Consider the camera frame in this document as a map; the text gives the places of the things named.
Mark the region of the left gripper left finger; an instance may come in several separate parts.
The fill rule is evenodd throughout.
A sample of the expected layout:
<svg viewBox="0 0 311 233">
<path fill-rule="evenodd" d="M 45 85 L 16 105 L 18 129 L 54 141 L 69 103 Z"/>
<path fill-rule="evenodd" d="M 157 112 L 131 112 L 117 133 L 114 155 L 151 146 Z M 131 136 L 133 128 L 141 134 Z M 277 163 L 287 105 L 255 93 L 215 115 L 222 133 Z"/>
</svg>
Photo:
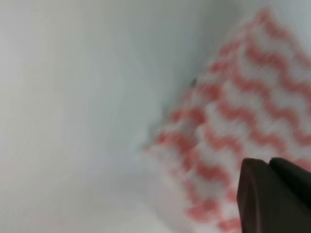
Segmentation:
<svg viewBox="0 0 311 233">
<path fill-rule="evenodd" d="M 243 160 L 237 203 L 244 233 L 311 231 L 311 209 L 262 160 Z"/>
</svg>

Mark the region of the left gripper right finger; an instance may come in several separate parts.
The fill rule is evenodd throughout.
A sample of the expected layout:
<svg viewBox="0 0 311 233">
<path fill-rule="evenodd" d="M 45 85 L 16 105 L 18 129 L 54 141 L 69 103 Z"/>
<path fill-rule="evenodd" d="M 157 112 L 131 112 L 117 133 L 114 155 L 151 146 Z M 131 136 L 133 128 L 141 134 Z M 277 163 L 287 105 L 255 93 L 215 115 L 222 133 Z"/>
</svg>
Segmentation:
<svg viewBox="0 0 311 233">
<path fill-rule="evenodd" d="M 272 158 L 269 167 L 294 195 L 311 208 L 311 173 L 282 158 Z"/>
</svg>

